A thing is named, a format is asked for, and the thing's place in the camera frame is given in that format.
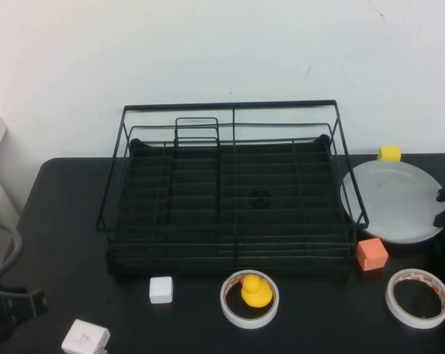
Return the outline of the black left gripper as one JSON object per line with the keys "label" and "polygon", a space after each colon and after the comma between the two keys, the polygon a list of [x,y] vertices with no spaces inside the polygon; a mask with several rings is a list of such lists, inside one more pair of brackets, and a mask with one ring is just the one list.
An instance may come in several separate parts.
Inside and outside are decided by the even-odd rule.
{"label": "black left gripper", "polygon": [[48,312],[44,291],[0,285],[0,343],[8,340],[23,323]]}

